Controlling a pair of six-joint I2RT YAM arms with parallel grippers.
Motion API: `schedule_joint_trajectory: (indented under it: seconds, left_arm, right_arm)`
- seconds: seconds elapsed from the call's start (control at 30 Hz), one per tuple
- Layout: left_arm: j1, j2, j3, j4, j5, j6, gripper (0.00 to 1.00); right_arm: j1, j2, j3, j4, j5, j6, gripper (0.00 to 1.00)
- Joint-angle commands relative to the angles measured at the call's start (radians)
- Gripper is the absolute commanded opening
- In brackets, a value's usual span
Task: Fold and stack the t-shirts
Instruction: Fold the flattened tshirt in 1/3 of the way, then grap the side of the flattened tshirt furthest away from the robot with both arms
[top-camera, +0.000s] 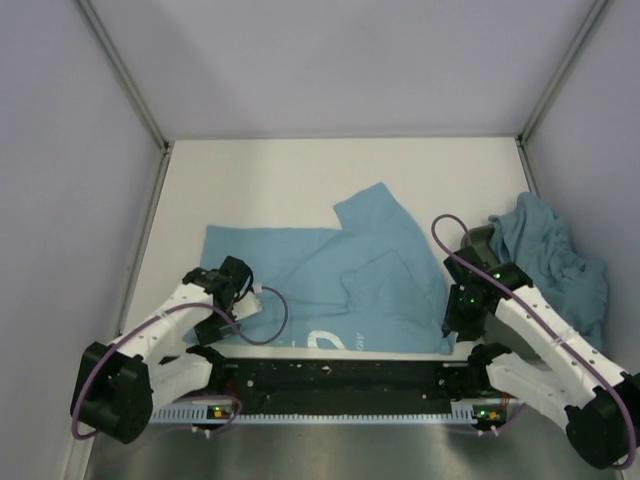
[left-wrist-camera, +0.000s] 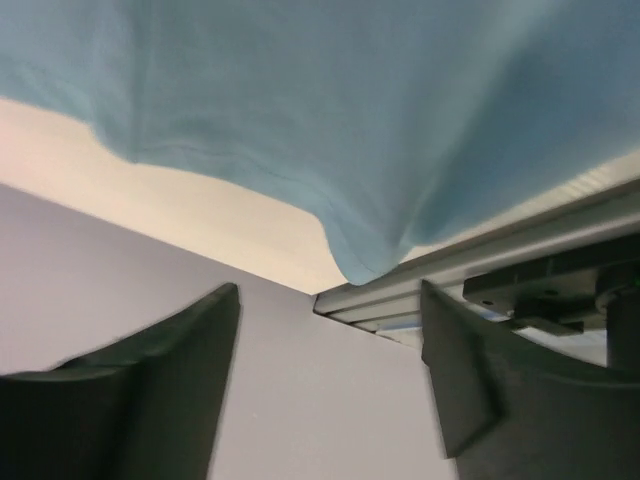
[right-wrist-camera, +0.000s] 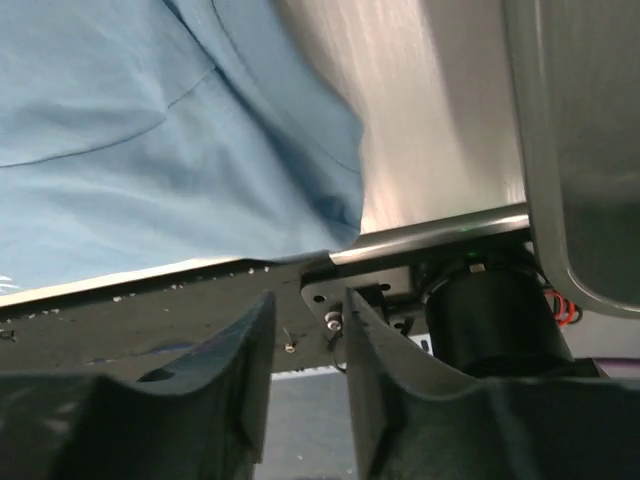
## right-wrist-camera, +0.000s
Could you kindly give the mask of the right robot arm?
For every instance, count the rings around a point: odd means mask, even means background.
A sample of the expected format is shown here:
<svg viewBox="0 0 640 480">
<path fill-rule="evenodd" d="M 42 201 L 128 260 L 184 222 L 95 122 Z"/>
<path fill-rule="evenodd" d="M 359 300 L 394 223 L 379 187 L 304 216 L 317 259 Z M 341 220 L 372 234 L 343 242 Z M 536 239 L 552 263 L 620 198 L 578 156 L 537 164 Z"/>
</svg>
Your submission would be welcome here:
<svg viewBox="0 0 640 480">
<path fill-rule="evenodd" d="M 520 256 L 245 261 L 1 311 L 5 479 L 248 479 L 278 322 L 336 321 L 363 479 L 635 479 L 639 384 L 574 358 Z"/>
</svg>

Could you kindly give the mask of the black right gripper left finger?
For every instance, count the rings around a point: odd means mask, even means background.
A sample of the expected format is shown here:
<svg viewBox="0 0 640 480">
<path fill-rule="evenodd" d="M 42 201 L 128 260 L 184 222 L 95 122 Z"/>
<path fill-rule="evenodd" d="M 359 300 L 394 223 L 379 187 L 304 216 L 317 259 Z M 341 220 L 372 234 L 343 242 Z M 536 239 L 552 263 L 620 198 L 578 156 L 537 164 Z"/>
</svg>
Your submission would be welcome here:
<svg viewBox="0 0 640 480">
<path fill-rule="evenodd" d="M 1 378 L 5 479 L 249 479 L 262 460 L 276 333 L 272 293 L 137 381 Z"/>
</svg>

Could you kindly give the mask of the light blue printed t-shirt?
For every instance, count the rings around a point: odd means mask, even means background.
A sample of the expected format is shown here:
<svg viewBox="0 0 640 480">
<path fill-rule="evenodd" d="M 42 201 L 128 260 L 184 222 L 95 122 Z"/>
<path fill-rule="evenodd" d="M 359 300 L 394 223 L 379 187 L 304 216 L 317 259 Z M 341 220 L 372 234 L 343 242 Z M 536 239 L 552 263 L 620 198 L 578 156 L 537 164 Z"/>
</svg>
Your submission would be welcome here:
<svg viewBox="0 0 640 480">
<path fill-rule="evenodd" d="M 5 1 L 1 289 L 348 247 L 362 133 L 269 1 Z"/>
</svg>

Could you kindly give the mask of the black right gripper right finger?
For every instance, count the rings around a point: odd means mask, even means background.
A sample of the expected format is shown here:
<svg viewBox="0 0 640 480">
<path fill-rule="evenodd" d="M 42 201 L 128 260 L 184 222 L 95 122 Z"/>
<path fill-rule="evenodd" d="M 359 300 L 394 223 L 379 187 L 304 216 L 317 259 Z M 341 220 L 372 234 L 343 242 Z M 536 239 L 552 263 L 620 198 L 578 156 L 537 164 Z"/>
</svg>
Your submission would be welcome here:
<svg viewBox="0 0 640 480">
<path fill-rule="evenodd" d="M 343 303 L 362 479 L 635 479 L 635 379 L 480 380 L 387 326 L 355 291 Z"/>
</svg>

